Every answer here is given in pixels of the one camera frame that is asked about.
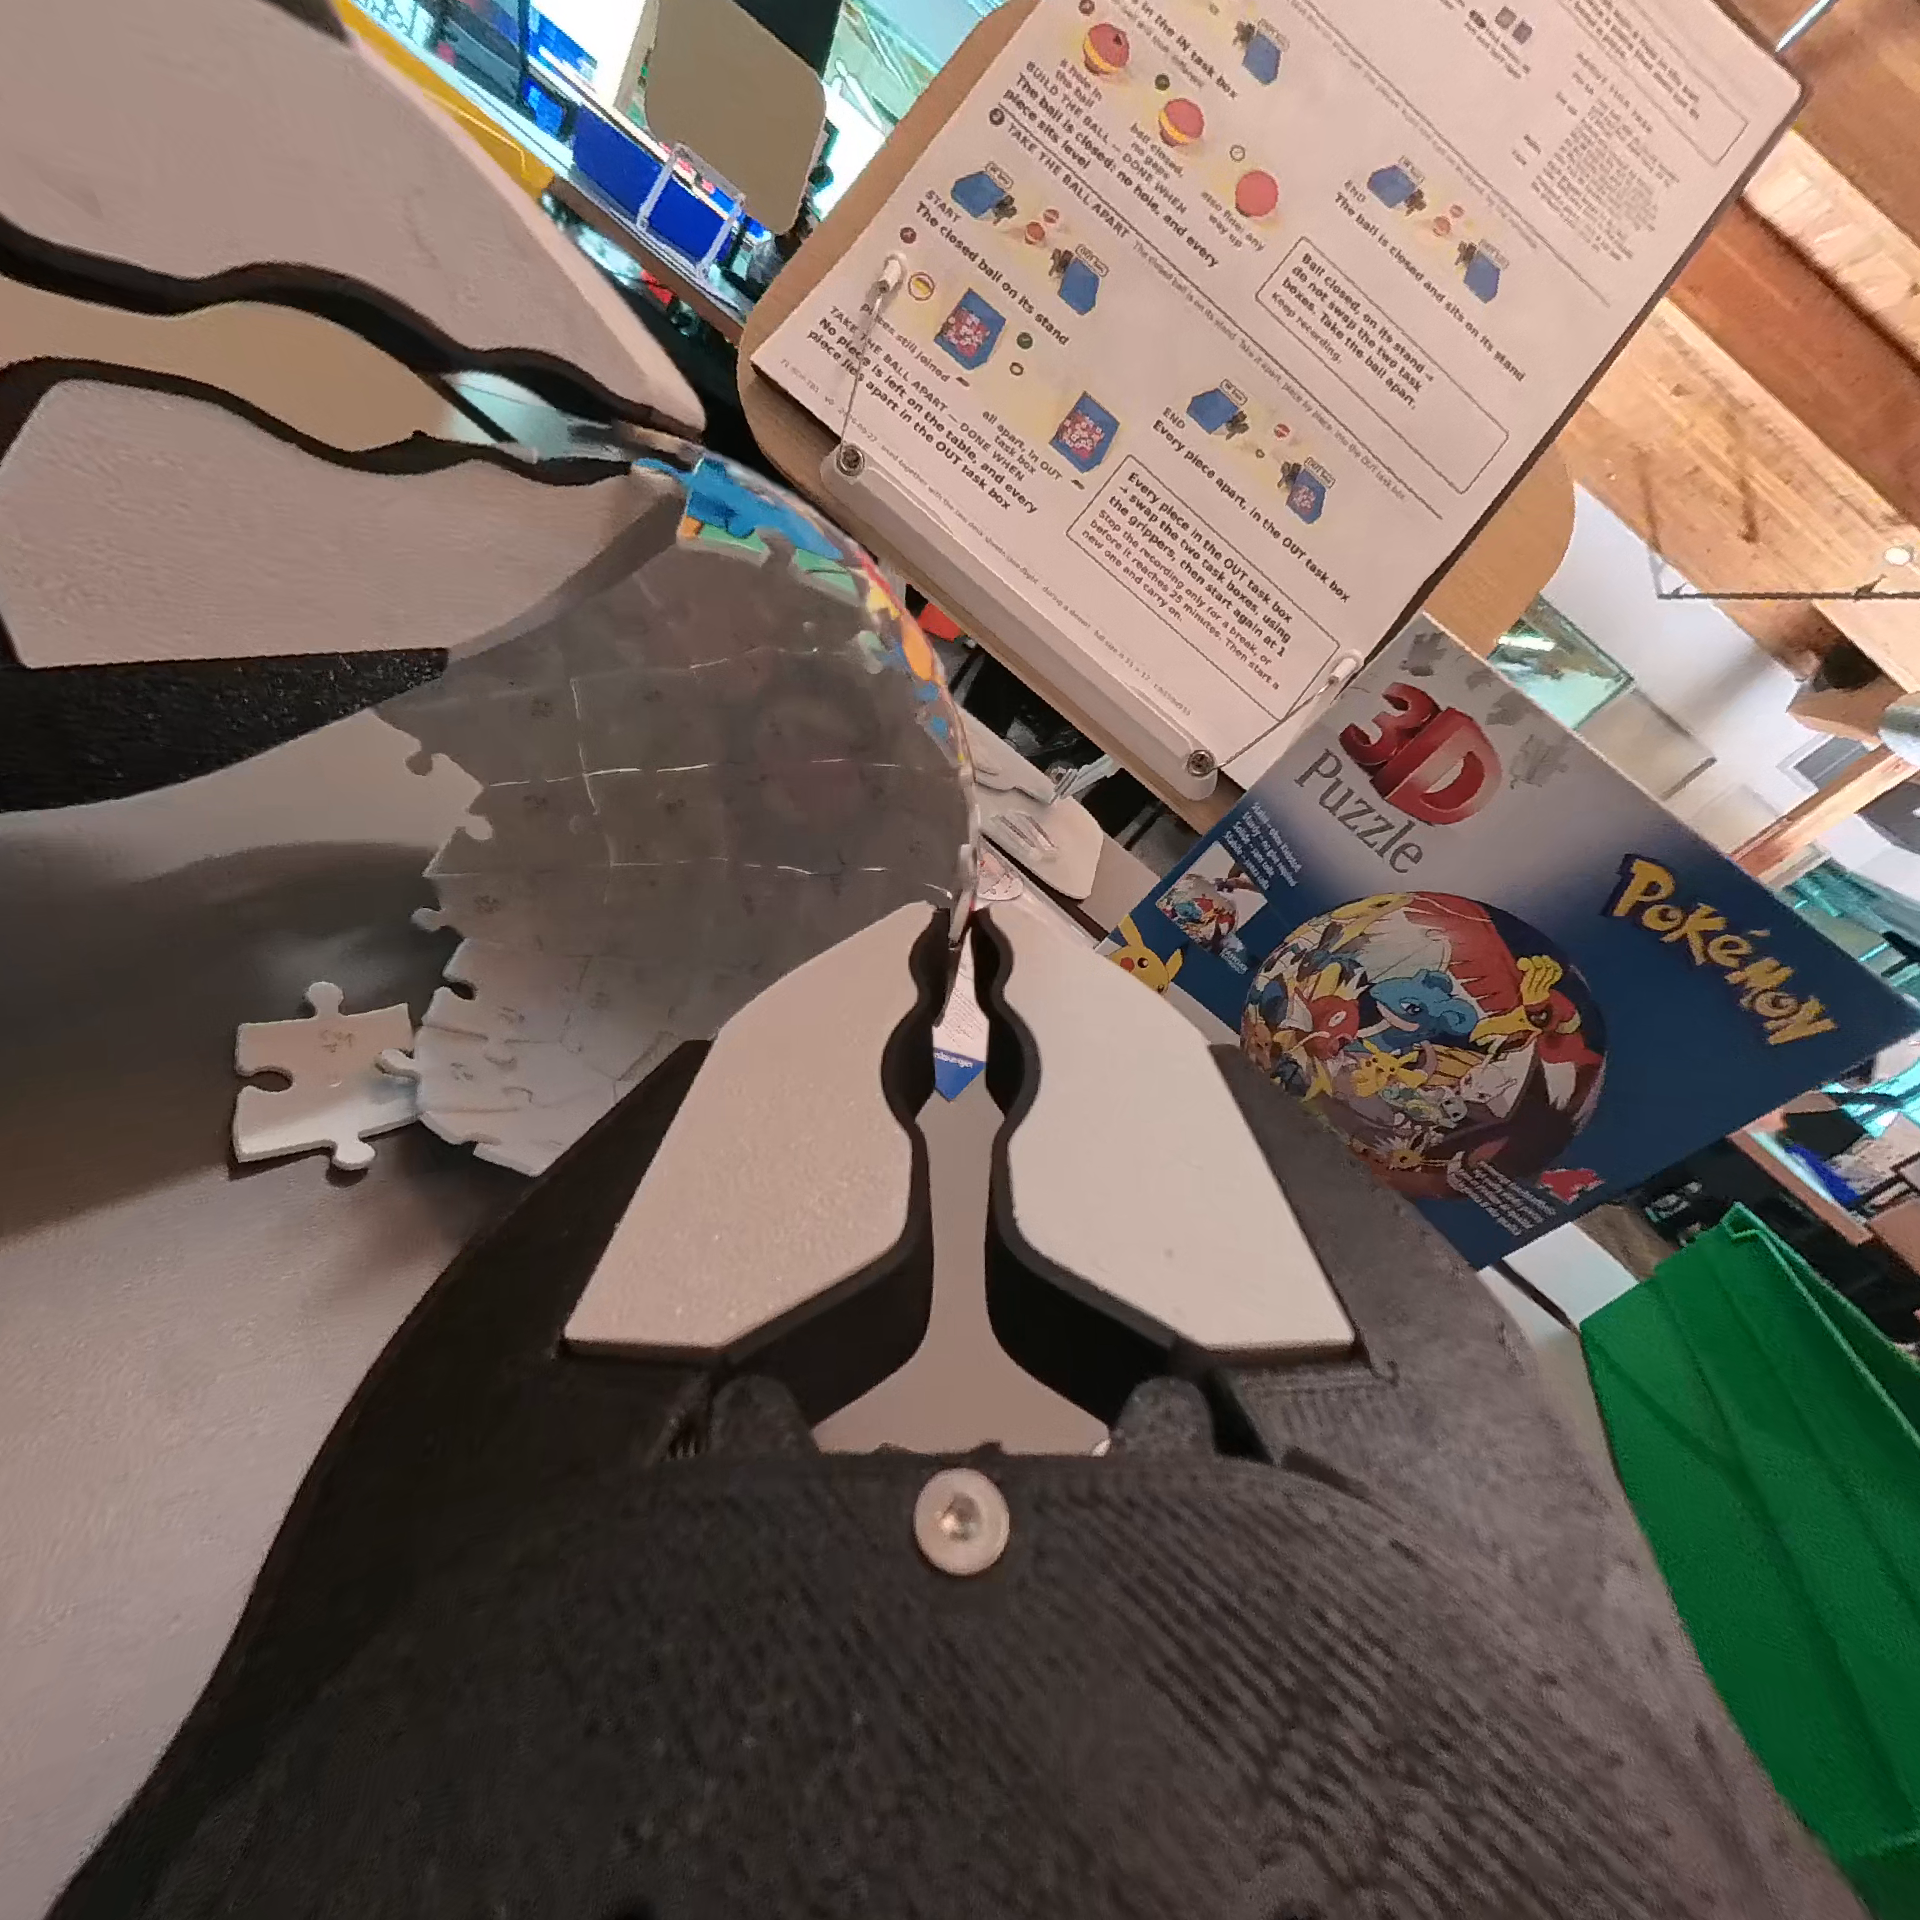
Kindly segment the blue storage crate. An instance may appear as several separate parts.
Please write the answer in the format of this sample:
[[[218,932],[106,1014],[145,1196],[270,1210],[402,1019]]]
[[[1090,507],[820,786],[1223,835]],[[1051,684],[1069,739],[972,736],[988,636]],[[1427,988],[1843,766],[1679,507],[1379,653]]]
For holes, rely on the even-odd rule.
[[[737,242],[766,229],[746,214],[746,195],[712,175],[689,150],[653,142],[629,117],[606,107],[573,110],[573,175],[589,183],[642,242],[716,268]]]

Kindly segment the green plastic bin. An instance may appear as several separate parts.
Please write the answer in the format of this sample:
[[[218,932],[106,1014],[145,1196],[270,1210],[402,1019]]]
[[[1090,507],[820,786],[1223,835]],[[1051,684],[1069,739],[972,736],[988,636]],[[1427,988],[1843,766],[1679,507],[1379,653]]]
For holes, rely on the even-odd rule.
[[[1783,1802],[1920,1914],[1920,1370],[1751,1210],[1580,1322],[1620,1496]]]

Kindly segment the white instruction board on stand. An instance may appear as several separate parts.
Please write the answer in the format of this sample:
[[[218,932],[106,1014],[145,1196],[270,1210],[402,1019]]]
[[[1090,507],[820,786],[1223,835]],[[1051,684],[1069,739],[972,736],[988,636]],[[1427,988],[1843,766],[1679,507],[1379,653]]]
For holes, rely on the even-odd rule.
[[[972,534],[951,534],[931,514],[876,454],[837,444],[820,464],[820,482],[876,551],[939,603],[939,612],[976,646],[1013,648],[1033,680],[1050,680],[1090,736],[1137,766],[1137,782],[1165,782],[1179,804],[1210,804],[1210,751],[1165,714],[1134,670],[1109,670],[1101,648],[1069,636],[1069,626],[1041,612]]]

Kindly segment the wooden sheet board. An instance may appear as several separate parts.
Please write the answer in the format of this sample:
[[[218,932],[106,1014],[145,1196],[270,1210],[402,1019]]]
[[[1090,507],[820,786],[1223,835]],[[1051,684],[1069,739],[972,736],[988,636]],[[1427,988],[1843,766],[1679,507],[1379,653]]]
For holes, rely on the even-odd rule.
[[[926,85],[926,96],[906,110],[906,125],[889,134],[876,158],[850,183],[850,192],[837,204],[837,214],[801,242],[801,251],[789,262],[789,274],[772,281],[772,293],[756,303],[746,336],[737,336],[737,407],[756,432],[762,460],[783,474],[789,488],[799,488],[809,507],[820,507],[837,526],[846,526],[889,575],[917,584],[889,551],[876,551],[856,521],[842,514],[842,507],[820,482],[824,454],[842,444],[837,427],[812,422],[799,398],[789,398],[766,372],[756,372],[756,350],[812,297],[812,290],[861,247],[861,235],[882,216],[889,192],[917,172],[926,142],[961,110],[961,99],[986,85],[1006,42],[1033,16],[1033,0],[988,11],[961,48],[945,60],[945,67]],[[1504,488],[1501,511],[1474,534],[1474,545],[1450,556],[1448,575],[1427,584],[1420,612],[1432,612],[1450,636],[1465,636],[1474,653],[1491,653],[1493,636],[1549,591],[1553,569],[1565,565],[1573,537],[1573,482],[1560,446],[1541,446],[1516,488]],[[1130,778],[1137,778],[1134,761],[1122,761],[1101,736],[1082,725],[1082,714],[1050,684],[1033,680],[1013,648],[976,646],[988,658],[1002,658],[1006,678],[1015,678],[1041,708],[1051,708],[1074,736],[1084,736],[1093,751],[1108,751]],[[1179,816],[1190,828],[1205,828],[1223,820],[1228,804],[1239,804],[1239,782],[1216,771],[1210,804],[1179,804],[1165,791],[1165,782],[1137,782],[1154,804]]]

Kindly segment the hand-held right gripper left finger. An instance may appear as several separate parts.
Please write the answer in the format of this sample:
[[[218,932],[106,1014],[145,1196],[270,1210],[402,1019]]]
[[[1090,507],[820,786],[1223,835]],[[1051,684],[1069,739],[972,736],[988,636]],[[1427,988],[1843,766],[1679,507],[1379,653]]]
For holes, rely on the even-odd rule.
[[[951,913],[906,905],[762,988],[708,1042],[563,1352],[772,1377],[832,1420],[931,1322],[931,1029]]]

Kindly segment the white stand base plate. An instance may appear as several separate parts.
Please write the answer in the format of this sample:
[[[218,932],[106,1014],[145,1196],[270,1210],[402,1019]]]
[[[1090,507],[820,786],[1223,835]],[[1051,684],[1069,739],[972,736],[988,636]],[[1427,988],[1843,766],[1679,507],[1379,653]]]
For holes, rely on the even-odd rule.
[[[1058,782],[1015,753],[1002,736],[969,727],[969,761],[986,839],[1041,889],[1084,905],[1108,851],[1108,828],[1090,820],[1090,808],[1062,800]]]

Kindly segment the beige flat panel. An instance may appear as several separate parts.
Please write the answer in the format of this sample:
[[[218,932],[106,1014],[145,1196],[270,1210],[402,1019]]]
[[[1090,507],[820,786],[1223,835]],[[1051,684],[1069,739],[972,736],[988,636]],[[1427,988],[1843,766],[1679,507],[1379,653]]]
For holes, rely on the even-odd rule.
[[[824,134],[824,82],[736,0],[658,0],[642,125],[725,183],[766,235],[789,235]]]

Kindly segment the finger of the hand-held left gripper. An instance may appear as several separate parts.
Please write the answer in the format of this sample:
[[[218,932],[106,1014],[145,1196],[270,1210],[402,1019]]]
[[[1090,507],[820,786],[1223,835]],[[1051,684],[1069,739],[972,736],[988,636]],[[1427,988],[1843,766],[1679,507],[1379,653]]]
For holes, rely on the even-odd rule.
[[[408,372],[708,437],[696,388],[334,4],[0,4],[4,278],[149,318],[275,303]]]
[[[680,514],[680,464],[347,454],[190,377],[4,369],[0,612],[29,670],[469,658],[658,556]]]

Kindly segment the blue puzzle box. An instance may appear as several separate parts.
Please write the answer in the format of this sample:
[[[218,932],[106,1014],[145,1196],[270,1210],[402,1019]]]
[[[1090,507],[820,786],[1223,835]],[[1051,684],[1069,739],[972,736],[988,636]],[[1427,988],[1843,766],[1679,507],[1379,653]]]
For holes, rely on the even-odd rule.
[[[1917,1030],[1917,998],[1410,621],[1108,934],[1493,1267]]]

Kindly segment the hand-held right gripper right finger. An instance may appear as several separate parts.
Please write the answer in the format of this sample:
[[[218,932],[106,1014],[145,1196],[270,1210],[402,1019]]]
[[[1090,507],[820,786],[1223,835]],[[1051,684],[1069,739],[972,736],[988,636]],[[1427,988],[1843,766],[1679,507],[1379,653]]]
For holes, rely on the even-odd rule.
[[[1216,1046],[1109,960],[972,913],[988,1019],[986,1303],[1002,1352],[1090,1420],[1176,1377],[1348,1365],[1362,1337]]]

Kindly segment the white instruction sheet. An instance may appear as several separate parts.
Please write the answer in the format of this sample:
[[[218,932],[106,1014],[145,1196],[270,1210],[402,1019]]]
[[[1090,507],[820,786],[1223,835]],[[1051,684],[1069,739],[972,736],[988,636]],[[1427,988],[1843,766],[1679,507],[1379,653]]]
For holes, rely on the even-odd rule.
[[[926,597],[1263,761],[1796,107],[1724,4],[1033,4],[756,372],[955,569]]]

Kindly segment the white-backed puzzle piece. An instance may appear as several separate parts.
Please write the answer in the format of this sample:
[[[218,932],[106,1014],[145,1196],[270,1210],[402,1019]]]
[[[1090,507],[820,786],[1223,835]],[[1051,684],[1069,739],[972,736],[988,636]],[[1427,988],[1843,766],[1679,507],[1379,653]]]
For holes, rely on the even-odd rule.
[[[382,1052],[416,1046],[408,1005],[347,1010],[338,983],[301,988],[301,1014],[236,1029],[236,1164],[330,1153],[330,1171],[360,1173],[373,1142],[418,1119],[408,1075]]]

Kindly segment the colourful puzzle ball shell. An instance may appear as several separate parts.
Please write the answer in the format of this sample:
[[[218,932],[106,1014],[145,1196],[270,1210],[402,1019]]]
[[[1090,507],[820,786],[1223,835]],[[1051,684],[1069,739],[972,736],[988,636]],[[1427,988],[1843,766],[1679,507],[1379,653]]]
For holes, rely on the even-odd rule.
[[[461,771],[416,1042],[442,1142],[544,1173],[680,1042],[889,918],[972,905],[972,761],[861,545],[762,474],[642,454],[649,521],[536,626],[380,704]]]

